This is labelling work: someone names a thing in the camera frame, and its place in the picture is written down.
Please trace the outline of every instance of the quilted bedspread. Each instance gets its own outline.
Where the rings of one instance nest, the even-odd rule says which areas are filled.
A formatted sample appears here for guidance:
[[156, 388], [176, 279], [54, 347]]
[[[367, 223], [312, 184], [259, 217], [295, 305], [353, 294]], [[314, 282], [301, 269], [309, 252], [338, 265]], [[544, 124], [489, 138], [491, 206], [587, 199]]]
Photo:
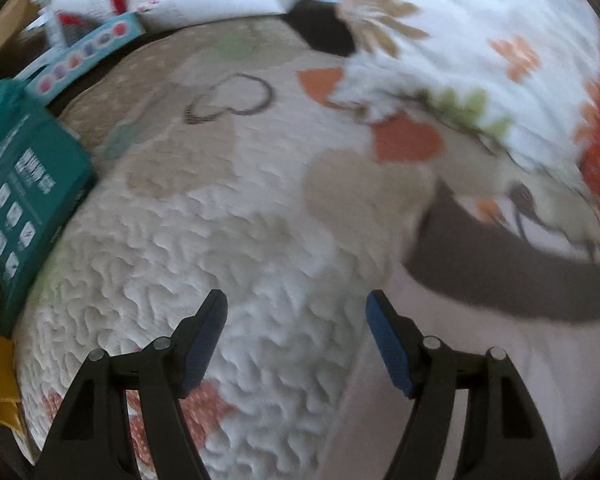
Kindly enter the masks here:
[[[524, 184], [525, 218], [567, 252], [593, 247], [582, 257], [600, 264], [600, 204], [418, 110], [356, 122], [327, 101], [341, 65], [277, 19], [220, 22], [136, 51], [65, 110], [101, 180], [14, 333], [29, 448], [42, 448], [88, 352], [142, 348], [221, 288], [226, 327], [182, 401], [200, 455], [214, 479], [311, 478], [366, 294], [408, 242], [404, 219], [432, 197], [431, 168], [475, 197]], [[154, 478], [138, 396], [127, 399]]]

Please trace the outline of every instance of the black object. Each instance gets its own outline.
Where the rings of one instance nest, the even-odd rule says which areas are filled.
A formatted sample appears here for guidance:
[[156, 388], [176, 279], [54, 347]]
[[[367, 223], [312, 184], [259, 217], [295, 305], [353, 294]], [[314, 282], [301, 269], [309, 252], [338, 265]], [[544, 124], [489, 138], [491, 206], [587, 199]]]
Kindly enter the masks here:
[[[202, 381], [226, 316], [226, 296], [212, 290], [171, 338], [116, 357], [92, 351], [51, 426], [35, 480], [139, 479], [125, 390], [139, 391], [158, 478], [208, 480], [177, 399]], [[394, 382], [416, 399], [386, 479], [436, 478], [458, 388], [471, 391], [458, 479], [559, 479], [538, 412], [503, 351], [483, 357], [423, 338], [380, 290], [369, 295], [367, 319]]]
[[423, 338], [381, 290], [366, 318], [394, 385], [416, 399], [385, 480], [435, 480], [445, 450], [456, 390], [468, 389], [458, 480], [559, 480], [538, 410], [504, 350], [457, 352]]

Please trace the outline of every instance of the silver screw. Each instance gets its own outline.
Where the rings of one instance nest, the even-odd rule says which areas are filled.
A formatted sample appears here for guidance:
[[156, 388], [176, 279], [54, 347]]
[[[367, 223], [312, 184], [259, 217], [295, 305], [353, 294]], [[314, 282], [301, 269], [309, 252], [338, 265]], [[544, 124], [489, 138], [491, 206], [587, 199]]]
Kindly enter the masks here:
[[96, 348], [95, 350], [91, 350], [89, 352], [88, 358], [89, 361], [99, 361], [104, 357], [104, 350], [102, 348]]
[[491, 357], [496, 359], [496, 361], [503, 361], [507, 357], [507, 353], [499, 346], [494, 346], [491, 348], [489, 353], [491, 354]]
[[424, 338], [422, 340], [422, 344], [425, 346], [425, 348], [428, 348], [429, 350], [437, 350], [438, 348], [440, 348], [440, 345], [442, 343], [440, 342], [440, 339], [438, 339], [437, 337], [428, 335], [428, 336], [426, 336], [426, 338]]
[[154, 341], [154, 348], [156, 350], [166, 350], [171, 346], [171, 339], [168, 337], [159, 337]]

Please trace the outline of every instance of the teal package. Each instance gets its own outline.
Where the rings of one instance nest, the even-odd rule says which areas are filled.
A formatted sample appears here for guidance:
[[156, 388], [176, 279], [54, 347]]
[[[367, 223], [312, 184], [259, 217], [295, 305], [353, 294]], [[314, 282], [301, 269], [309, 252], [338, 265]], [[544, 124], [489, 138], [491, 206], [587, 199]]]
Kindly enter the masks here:
[[0, 334], [18, 314], [62, 227], [95, 181], [89, 155], [24, 91], [0, 81]]

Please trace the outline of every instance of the bed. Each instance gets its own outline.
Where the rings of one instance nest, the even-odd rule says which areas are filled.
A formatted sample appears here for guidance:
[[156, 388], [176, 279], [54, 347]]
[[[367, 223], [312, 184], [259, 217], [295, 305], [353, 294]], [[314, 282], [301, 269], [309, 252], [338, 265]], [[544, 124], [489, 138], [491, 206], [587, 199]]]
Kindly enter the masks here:
[[[522, 185], [533, 197], [525, 243], [600, 269], [599, 202], [417, 107], [357, 122], [328, 101], [342, 65], [277, 18], [219, 22], [143, 47], [64, 110], [100, 183], [14, 332], [30, 459], [88, 352], [142, 348], [219, 287], [227, 326], [182, 401], [212, 478], [322, 474], [368, 354], [365, 296], [395, 281], [438, 179], [474, 217], [499, 210], [511, 226], [510, 191]], [[154, 478], [133, 393], [128, 410]], [[600, 440], [600, 416], [592, 424], [585, 454]]]

